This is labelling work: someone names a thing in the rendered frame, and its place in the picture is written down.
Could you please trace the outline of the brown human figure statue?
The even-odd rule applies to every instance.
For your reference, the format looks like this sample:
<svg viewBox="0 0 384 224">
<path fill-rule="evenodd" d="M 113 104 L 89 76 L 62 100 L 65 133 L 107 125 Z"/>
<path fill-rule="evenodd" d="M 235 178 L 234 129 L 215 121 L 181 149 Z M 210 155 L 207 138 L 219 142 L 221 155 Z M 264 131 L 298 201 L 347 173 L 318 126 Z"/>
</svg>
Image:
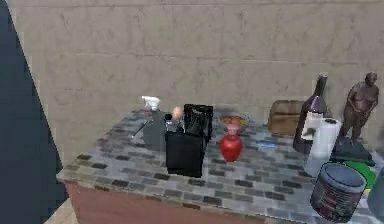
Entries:
<svg viewBox="0 0 384 224">
<path fill-rule="evenodd" d="M 355 84 L 349 91 L 339 132 L 341 137 L 346 136 L 349 130 L 352 130 L 352 140 L 360 136 L 362 128 L 378 104 L 379 88 L 375 84 L 377 78 L 377 73 L 369 72 L 362 82 Z"/>
</svg>

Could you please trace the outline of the dark blue refrigerator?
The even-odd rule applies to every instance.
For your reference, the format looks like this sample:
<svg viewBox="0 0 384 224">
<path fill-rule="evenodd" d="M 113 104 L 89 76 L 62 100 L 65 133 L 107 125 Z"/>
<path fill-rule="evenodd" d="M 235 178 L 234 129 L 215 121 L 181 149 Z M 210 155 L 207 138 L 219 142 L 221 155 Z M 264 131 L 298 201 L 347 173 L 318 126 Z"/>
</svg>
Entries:
<svg viewBox="0 0 384 224">
<path fill-rule="evenodd" d="M 44 224 L 68 199 L 62 163 L 6 0 L 0 0 L 0 224 Z"/>
</svg>

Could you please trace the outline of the black coffee machine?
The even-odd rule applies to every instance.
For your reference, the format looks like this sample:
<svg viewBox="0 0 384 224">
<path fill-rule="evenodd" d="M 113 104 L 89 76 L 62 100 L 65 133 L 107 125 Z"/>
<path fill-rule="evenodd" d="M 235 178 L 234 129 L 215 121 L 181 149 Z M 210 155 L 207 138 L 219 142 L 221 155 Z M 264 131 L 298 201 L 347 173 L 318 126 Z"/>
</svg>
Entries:
<svg viewBox="0 0 384 224">
<path fill-rule="evenodd" d="M 206 147 L 212 137 L 213 107 L 185 104 L 183 118 L 166 122 L 166 167 L 169 174 L 200 178 Z"/>
</svg>

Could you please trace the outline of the grey spray bottle white head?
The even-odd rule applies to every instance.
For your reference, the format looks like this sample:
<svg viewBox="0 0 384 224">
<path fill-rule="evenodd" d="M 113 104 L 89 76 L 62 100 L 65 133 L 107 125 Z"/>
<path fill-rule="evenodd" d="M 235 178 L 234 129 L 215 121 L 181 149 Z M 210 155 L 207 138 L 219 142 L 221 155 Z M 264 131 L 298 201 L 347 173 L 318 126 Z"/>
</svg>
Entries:
<svg viewBox="0 0 384 224">
<path fill-rule="evenodd" d="M 164 113 L 159 109 L 160 99 L 154 96 L 143 96 L 147 122 L 143 128 L 143 138 L 146 147 L 153 151 L 165 150 L 165 120 Z"/>
</svg>

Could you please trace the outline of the grey bowl with fruit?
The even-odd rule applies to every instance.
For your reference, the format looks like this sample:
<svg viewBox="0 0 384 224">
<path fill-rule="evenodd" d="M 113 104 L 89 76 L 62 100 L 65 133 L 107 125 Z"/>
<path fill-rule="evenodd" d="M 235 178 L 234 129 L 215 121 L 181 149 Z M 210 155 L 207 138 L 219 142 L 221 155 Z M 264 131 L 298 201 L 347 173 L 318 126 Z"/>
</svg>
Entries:
<svg viewBox="0 0 384 224">
<path fill-rule="evenodd" d="M 219 115 L 218 122 L 225 127 L 228 125 L 237 125 L 240 129 L 244 129 L 251 124 L 252 120 L 245 114 L 232 112 Z"/>
</svg>

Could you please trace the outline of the red vase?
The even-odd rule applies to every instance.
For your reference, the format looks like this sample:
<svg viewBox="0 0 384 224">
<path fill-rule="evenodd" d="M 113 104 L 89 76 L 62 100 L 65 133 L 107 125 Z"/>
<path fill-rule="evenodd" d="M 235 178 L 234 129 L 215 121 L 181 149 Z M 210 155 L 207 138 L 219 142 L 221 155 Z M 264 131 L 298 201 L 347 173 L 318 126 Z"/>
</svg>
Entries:
<svg viewBox="0 0 384 224">
<path fill-rule="evenodd" d="M 236 161 L 243 148 L 242 140 L 238 136 L 239 125 L 228 124 L 227 133 L 219 141 L 219 148 L 225 161 Z"/>
</svg>

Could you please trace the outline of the thin dark utensil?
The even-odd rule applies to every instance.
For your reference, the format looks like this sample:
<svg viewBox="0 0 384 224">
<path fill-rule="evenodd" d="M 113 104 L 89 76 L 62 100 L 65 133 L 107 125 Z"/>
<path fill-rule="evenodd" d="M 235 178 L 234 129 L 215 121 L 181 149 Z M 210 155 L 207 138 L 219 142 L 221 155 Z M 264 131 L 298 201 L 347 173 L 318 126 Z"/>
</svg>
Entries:
<svg viewBox="0 0 384 224">
<path fill-rule="evenodd" d="M 145 121 L 131 136 L 131 138 L 135 138 L 135 136 L 150 122 L 150 120 Z"/>
</svg>

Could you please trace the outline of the brown bread loaf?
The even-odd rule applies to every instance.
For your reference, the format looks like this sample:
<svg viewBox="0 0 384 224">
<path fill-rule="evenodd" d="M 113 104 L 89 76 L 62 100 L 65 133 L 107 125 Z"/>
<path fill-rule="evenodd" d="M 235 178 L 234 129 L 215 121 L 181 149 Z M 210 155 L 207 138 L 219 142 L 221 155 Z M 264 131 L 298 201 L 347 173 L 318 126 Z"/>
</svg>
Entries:
<svg viewBox="0 0 384 224">
<path fill-rule="evenodd" d="M 272 134 L 294 136 L 303 101 L 276 100 L 269 112 L 268 129 Z"/>
</svg>

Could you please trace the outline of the brown counter with tiled top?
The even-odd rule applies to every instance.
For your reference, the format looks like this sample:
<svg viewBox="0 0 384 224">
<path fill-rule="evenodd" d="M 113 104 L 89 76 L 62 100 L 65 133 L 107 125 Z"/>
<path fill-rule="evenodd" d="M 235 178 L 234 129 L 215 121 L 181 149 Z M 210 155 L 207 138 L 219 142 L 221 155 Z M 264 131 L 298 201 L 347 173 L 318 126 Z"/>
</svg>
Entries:
<svg viewBox="0 0 384 224">
<path fill-rule="evenodd" d="M 79 224 L 334 224 L 311 207 L 314 179 L 289 137 L 252 122 L 241 133 L 244 148 L 227 162 L 213 125 L 200 178 L 171 175 L 166 156 L 131 133 L 144 122 L 134 111 L 58 174 Z M 261 149 L 257 140 L 275 142 Z"/>
</svg>

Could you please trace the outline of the dark wine bottle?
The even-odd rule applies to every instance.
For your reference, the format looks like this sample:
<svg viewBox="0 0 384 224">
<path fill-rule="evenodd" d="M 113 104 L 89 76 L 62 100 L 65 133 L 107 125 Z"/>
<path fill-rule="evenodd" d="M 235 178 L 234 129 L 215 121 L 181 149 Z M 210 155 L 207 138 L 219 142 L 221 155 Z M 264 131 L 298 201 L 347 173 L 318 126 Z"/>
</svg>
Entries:
<svg viewBox="0 0 384 224">
<path fill-rule="evenodd" d="M 297 152 L 303 154 L 310 152 L 319 121 L 327 115 L 327 105 L 323 97 L 327 79 L 327 73 L 319 74 L 313 94 L 302 105 L 293 140 L 293 148 Z"/>
</svg>

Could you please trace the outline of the white paper towel roll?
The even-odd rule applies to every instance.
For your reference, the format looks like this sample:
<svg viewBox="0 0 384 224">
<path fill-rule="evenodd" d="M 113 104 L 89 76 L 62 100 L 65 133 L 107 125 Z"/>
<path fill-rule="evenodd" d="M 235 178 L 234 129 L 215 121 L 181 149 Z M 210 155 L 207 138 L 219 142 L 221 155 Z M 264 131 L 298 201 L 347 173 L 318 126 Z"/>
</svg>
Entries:
<svg viewBox="0 0 384 224">
<path fill-rule="evenodd" d="M 333 118 L 322 118 L 313 137 L 313 143 L 304 171 L 316 177 L 324 163 L 330 159 L 342 123 Z"/>
</svg>

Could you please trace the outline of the dark grey flat pan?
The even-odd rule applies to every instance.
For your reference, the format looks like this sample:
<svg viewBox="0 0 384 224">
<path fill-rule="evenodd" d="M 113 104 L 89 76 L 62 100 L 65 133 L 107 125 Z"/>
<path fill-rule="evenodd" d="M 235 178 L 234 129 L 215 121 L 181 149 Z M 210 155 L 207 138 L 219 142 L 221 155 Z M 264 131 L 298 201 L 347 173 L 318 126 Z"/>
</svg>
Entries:
<svg viewBox="0 0 384 224">
<path fill-rule="evenodd" d="M 332 162 L 361 162 L 370 167 L 375 166 L 371 153 L 357 140 L 338 137 L 330 156 Z"/>
</svg>

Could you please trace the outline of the grey striped pot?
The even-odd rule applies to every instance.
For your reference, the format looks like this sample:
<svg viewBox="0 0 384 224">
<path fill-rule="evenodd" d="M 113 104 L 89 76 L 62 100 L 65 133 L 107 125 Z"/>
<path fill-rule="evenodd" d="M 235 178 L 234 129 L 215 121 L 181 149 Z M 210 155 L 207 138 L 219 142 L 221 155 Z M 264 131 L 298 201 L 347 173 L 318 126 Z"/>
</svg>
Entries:
<svg viewBox="0 0 384 224">
<path fill-rule="evenodd" d="M 325 163 L 317 177 L 310 204 L 324 219 L 347 223 L 365 190 L 366 179 L 339 163 Z"/>
</svg>

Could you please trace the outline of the green plate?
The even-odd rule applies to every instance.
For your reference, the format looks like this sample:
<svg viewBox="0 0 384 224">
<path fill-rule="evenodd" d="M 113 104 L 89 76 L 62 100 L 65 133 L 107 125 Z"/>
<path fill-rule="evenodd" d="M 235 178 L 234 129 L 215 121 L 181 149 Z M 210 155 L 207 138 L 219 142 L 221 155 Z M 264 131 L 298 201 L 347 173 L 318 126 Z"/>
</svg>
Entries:
<svg viewBox="0 0 384 224">
<path fill-rule="evenodd" d="M 366 179 L 367 185 L 365 187 L 364 192 L 369 193 L 376 179 L 376 175 L 373 173 L 370 167 L 365 163 L 354 161 L 345 161 L 344 165 L 356 170 Z"/>
</svg>

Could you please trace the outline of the grey round vessel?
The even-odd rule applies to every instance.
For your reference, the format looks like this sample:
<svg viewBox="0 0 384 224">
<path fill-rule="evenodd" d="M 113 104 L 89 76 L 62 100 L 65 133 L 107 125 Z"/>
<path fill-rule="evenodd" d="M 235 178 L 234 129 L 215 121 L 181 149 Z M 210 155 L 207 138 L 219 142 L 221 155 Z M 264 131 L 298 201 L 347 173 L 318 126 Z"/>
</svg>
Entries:
<svg viewBox="0 0 384 224">
<path fill-rule="evenodd" d="M 384 223 L 384 167 L 379 171 L 367 198 L 369 211 Z"/>
</svg>

